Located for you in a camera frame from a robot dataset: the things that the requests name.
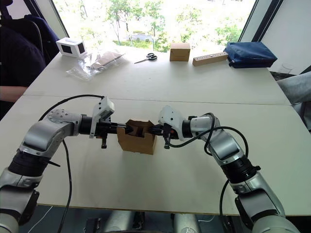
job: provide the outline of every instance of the white box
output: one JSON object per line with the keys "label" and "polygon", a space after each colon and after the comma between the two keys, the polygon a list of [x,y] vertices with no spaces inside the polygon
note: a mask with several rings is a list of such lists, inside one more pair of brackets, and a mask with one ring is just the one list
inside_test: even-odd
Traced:
{"label": "white box", "polygon": [[60,39],[56,42],[58,49],[62,55],[70,57],[80,57],[86,53],[83,40],[74,40],[68,37]]}

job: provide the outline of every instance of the brown cardboard box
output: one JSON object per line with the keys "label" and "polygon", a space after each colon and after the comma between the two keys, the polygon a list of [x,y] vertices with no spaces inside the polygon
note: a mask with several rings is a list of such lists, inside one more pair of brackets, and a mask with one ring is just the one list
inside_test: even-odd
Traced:
{"label": "brown cardboard box", "polygon": [[170,61],[187,62],[189,61],[189,43],[171,43]]}
{"label": "brown cardboard box", "polygon": [[154,154],[156,136],[148,132],[154,124],[140,120],[128,120],[126,124],[133,128],[129,134],[125,134],[124,128],[117,128],[118,142],[122,150]]}

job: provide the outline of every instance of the silver robot arm segment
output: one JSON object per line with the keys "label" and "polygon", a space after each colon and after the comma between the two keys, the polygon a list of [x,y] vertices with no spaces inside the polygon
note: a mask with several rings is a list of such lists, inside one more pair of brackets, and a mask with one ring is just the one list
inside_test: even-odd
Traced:
{"label": "silver robot arm segment", "polygon": [[[165,106],[160,112],[159,123],[163,125],[162,132],[166,142],[170,141],[172,130],[177,132],[178,138],[185,140],[210,130],[212,116],[208,114],[201,117],[191,116],[185,120],[178,111]],[[214,127],[219,126],[219,120],[215,117]],[[208,133],[200,137],[205,142],[207,138]],[[285,218],[281,202],[258,171],[260,167],[251,164],[231,134],[224,129],[214,130],[207,148],[229,179],[233,191],[238,195],[235,203],[248,228],[253,229],[254,233],[272,233],[276,227],[279,227],[280,233],[299,232]]]}
{"label": "silver robot arm segment", "polygon": [[17,233],[18,226],[31,218],[39,197],[35,188],[48,164],[59,166],[50,160],[65,137],[92,133],[102,138],[115,133],[116,127],[126,127],[110,122],[113,112],[113,103],[103,98],[94,107],[93,117],[52,110],[27,131],[11,164],[0,176],[0,233]]}

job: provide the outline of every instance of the scissors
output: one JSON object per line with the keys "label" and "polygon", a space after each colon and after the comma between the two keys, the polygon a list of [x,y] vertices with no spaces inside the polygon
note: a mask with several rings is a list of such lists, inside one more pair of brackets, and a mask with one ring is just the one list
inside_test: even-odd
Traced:
{"label": "scissors", "polygon": [[155,61],[156,59],[157,59],[157,56],[155,56],[155,54],[154,54],[153,52],[151,52],[151,53],[148,53],[148,54],[147,54],[146,59],[141,60],[141,61],[139,61],[139,62],[144,62],[144,61],[147,61],[147,60],[149,60],[149,61]]}

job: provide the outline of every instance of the blue pouch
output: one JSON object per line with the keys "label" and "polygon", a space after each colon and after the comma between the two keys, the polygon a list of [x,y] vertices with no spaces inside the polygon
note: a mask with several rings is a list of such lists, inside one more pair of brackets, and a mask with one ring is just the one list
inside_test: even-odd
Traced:
{"label": "blue pouch", "polygon": [[224,51],[234,68],[271,67],[277,60],[262,42],[229,42]]}

